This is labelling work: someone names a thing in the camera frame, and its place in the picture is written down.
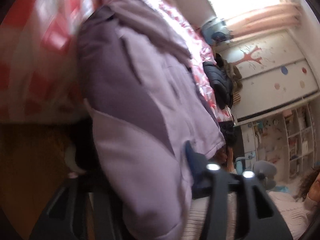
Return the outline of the lilac and purple jacket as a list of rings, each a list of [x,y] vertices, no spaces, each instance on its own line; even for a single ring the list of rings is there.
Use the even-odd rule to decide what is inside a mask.
[[[80,86],[99,162],[136,239],[181,239],[193,179],[185,144],[225,145],[191,73],[191,54],[142,0],[103,0],[77,39]]]

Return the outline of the dark clothes heap on bed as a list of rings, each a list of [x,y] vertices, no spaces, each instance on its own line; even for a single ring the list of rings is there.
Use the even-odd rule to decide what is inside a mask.
[[[220,109],[231,108],[240,102],[242,89],[242,75],[238,68],[222,58],[218,53],[215,62],[203,62],[203,70],[212,87],[216,104]]]

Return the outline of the grey desk chair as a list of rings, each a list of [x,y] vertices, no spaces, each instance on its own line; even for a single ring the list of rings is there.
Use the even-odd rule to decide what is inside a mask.
[[[237,174],[247,175],[248,178],[256,177],[266,190],[271,190],[276,186],[275,176],[277,168],[273,163],[265,160],[256,161],[250,168],[244,168],[242,161],[252,160],[246,157],[238,157],[235,160],[235,170]]]

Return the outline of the white bookshelf with items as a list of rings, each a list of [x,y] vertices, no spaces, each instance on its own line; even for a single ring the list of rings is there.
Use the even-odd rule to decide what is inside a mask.
[[[240,128],[243,169],[252,170],[258,161],[267,161],[276,167],[274,179],[281,185],[314,167],[316,126],[309,103],[246,122]]]

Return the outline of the person in pink sweater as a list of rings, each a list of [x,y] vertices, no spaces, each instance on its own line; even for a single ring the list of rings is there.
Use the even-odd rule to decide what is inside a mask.
[[[296,198],[288,193],[269,191],[269,197],[285,220],[293,239],[299,239],[319,210],[319,166],[301,180]],[[206,218],[209,197],[191,202],[182,239],[199,239]]]

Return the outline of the white wardrobe with tree decal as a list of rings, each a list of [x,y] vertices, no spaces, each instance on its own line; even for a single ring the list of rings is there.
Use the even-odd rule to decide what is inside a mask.
[[[239,124],[309,101],[319,93],[309,63],[287,31],[242,42],[220,55],[242,75],[240,102],[232,107]]]

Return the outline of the blue patterned right curtain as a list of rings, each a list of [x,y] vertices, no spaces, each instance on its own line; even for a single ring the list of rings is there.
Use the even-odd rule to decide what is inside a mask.
[[[201,27],[201,34],[205,42],[210,46],[229,41],[233,38],[225,21],[217,17],[211,19]]]

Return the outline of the pink checkered plastic-covered bedding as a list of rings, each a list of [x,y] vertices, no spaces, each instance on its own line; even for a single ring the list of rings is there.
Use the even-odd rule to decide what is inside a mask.
[[[190,68],[207,110],[217,121],[231,121],[220,109],[202,64],[213,52],[172,0],[142,0],[185,40]],[[98,106],[82,95],[76,42],[82,23],[100,0],[1,0],[1,123],[58,124],[94,112],[137,122],[158,110],[128,85],[114,83]]]

